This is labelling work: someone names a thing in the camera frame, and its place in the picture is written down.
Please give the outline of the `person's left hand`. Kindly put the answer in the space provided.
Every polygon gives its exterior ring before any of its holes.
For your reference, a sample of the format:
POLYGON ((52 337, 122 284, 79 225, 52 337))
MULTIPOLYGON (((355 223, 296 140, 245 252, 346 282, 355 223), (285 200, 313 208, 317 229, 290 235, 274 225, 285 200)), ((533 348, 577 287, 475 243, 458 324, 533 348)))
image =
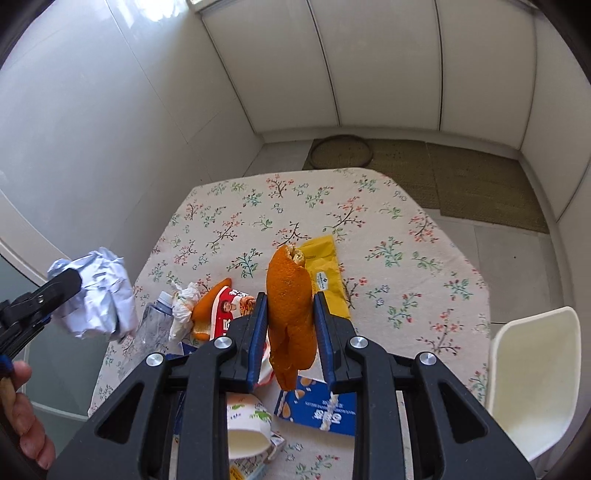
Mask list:
POLYGON ((23 454, 41 469, 48 470, 56 458, 55 445, 35 415, 29 398, 19 392, 31 377, 31 367, 24 361, 15 361, 12 374, 1 380, 1 407, 19 437, 23 454))

